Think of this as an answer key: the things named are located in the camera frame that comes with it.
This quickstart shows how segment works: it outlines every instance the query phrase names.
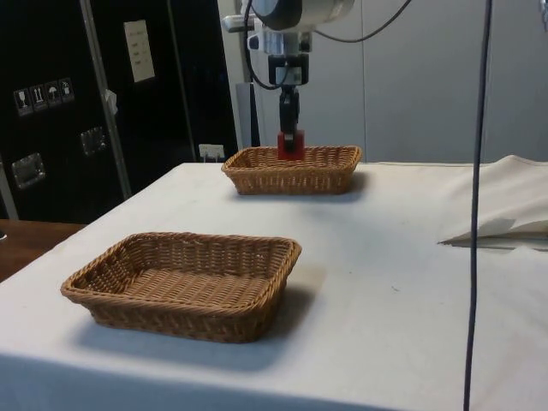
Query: wicker basket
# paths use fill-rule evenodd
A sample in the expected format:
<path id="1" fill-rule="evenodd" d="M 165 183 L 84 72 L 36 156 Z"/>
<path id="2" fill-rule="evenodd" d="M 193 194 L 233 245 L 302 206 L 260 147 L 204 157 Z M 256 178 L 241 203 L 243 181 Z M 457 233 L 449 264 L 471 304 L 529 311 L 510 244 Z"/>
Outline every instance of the wicker basket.
<path id="1" fill-rule="evenodd" d="M 343 194 L 361 160 L 357 146 L 306 147 L 301 161 L 278 160 L 277 148 L 238 152 L 223 172 L 239 194 Z"/>
<path id="2" fill-rule="evenodd" d="M 283 238 L 131 235 L 65 281 L 61 293 L 102 325 L 246 343 L 268 329 L 300 253 Z"/>

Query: sticker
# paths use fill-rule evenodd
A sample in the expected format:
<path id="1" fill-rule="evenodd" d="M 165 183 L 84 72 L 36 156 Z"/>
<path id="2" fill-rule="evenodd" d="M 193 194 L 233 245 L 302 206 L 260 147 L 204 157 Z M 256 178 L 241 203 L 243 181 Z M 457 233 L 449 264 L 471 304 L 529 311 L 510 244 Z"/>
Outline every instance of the sticker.
<path id="1" fill-rule="evenodd" d="M 41 111 L 48 108 L 48 103 L 46 101 L 47 97 L 45 95 L 44 86 L 38 85 L 30 88 L 31 100 L 33 101 L 34 111 Z"/>
<path id="2" fill-rule="evenodd" d="M 47 95 L 48 105 L 50 107 L 55 107 L 63 102 L 61 100 L 61 88 L 59 87 L 59 83 L 56 81 L 45 83 L 45 93 Z"/>
<path id="3" fill-rule="evenodd" d="M 33 103 L 31 102 L 30 94 L 28 93 L 27 88 L 14 92 L 14 99 L 19 117 L 23 117 L 34 112 Z"/>
<path id="4" fill-rule="evenodd" d="M 152 63 L 151 46 L 148 43 L 146 21 L 123 23 L 128 42 L 129 62 L 134 75 L 134 82 L 148 80 L 156 76 Z"/>
<path id="5" fill-rule="evenodd" d="M 74 100 L 74 90 L 72 89 L 72 81 L 70 78 L 59 80 L 59 86 L 61 87 L 61 100 L 64 103 Z"/>

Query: black cable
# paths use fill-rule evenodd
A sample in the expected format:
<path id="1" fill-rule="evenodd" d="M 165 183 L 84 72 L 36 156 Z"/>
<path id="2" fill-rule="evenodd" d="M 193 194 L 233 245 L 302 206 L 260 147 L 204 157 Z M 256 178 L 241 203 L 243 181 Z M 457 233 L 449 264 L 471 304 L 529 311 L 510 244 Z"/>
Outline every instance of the black cable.
<path id="1" fill-rule="evenodd" d="M 397 12 L 391 18 L 389 18 L 389 20 L 387 22 L 385 22 L 385 24 L 383 24 L 377 30 L 375 30 L 374 32 L 367 34 L 367 36 L 361 37 L 359 39 L 340 39 L 338 37 L 331 36 L 327 33 L 320 32 L 319 30 L 315 30 L 314 32 L 316 34 L 319 34 L 322 37 L 325 37 L 326 39 L 333 40 L 333 41 L 338 41 L 339 43 L 361 43 L 362 41 L 369 40 L 371 37 L 374 37 L 377 34 L 379 34 L 380 32 L 382 32 L 383 30 L 385 30 L 385 28 L 387 28 L 390 24 L 392 24 L 400 16 L 400 14 L 403 13 L 403 11 L 407 8 L 407 6 L 409 6 L 411 1 L 412 0 L 407 0 L 403 4 L 403 6 L 401 6 L 399 8 L 399 10 L 397 10 Z"/>
<path id="2" fill-rule="evenodd" d="M 249 0 L 247 2 L 246 12 L 243 15 L 243 26 L 249 27 L 249 14 L 251 13 L 251 7 L 252 7 L 253 0 Z M 251 75 L 252 80 L 254 80 L 259 86 L 263 87 L 265 90 L 277 90 L 278 88 L 281 88 L 283 86 L 283 83 L 288 78 L 289 74 L 289 67 L 285 66 L 285 75 L 280 82 L 280 84 L 276 84 L 273 86 L 269 86 L 265 83 L 263 83 L 260 78 L 255 73 L 255 70 L 253 69 L 253 64 L 251 63 L 251 52 L 249 51 L 249 48 L 247 47 L 247 38 L 248 38 L 248 30 L 244 30 L 243 32 L 243 50 L 244 50 L 244 56 L 246 58 L 246 65 L 247 70 L 249 71 L 249 74 Z"/>
<path id="3" fill-rule="evenodd" d="M 478 118 L 474 147 L 474 178 L 472 183 L 472 218 L 470 233 L 470 313 L 468 318 L 468 343 L 466 348 L 466 371 L 464 375 L 464 411 L 470 409 L 470 391 L 472 385 L 472 357 L 474 354 L 474 333 L 476 327 L 476 308 L 478 302 L 478 210 L 480 207 L 480 163 L 483 134 L 485 130 L 485 95 L 489 70 L 489 48 L 491 43 L 491 21 L 493 0 L 485 0 L 485 23 L 481 45 L 481 65 L 479 72 Z"/>

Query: white cloth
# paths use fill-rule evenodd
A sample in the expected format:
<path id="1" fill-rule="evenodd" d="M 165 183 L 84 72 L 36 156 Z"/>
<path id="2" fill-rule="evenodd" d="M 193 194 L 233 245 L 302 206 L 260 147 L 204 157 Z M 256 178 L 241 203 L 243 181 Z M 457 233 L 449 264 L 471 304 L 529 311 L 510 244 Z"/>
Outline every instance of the white cloth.
<path id="1" fill-rule="evenodd" d="M 483 166 L 479 175 L 478 235 L 530 239 L 525 244 L 548 249 L 548 163 L 508 156 Z M 442 195 L 445 214 L 439 240 L 468 242 L 472 171 L 449 179 Z"/>
<path id="2" fill-rule="evenodd" d="M 240 197 L 185 164 L 0 284 L 2 411 L 462 409 L 469 251 L 437 244 L 467 167 L 359 165 L 340 197 Z M 143 231 L 283 235 L 303 252 L 244 345 L 96 325 L 65 278 Z M 479 253 L 473 409 L 548 403 L 548 254 Z"/>

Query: red object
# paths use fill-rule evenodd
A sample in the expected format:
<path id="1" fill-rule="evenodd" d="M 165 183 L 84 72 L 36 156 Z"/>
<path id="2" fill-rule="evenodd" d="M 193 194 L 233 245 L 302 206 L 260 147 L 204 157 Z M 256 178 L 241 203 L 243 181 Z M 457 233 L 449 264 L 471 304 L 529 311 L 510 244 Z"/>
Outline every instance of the red object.
<path id="1" fill-rule="evenodd" d="M 290 152 L 285 150 L 283 133 L 277 135 L 277 159 L 297 161 L 305 158 L 305 132 L 298 130 L 294 139 L 294 149 Z"/>

